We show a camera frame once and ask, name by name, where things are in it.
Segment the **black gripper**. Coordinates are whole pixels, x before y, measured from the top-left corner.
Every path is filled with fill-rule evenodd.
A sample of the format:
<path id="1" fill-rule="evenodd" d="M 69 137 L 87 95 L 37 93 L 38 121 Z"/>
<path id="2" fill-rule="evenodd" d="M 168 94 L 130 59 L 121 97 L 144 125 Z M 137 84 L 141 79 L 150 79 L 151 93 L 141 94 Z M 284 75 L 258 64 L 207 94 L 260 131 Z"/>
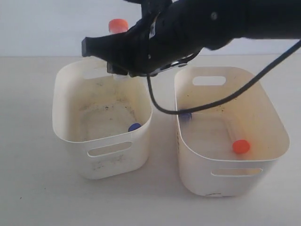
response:
<path id="1" fill-rule="evenodd" d="M 191 46 L 177 21 L 181 6 L 171 0 L 136 0 L 142 18 L 126 32 L 103 37 L 85 37 L 83 57 L 106 61 L 107 72 L 121 76 L 145 77 L 173 67 L 185 66 L 201 47 Z"/>

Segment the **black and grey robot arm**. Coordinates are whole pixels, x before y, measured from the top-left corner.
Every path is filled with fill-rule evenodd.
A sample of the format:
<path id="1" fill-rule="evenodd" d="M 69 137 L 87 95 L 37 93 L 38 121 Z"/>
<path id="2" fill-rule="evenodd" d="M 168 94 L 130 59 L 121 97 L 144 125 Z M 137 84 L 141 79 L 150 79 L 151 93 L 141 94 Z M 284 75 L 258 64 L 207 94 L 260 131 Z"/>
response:
<path id="1" fill-rule="evenodd" d="M 140 0 L 142 18 L 128 31 L 85 37 L 83 57 L 109 63 L 110 72 L 145 76 L 185 64 L 202 49 L 233 39 L 299 39 L 298 0 Z"/>

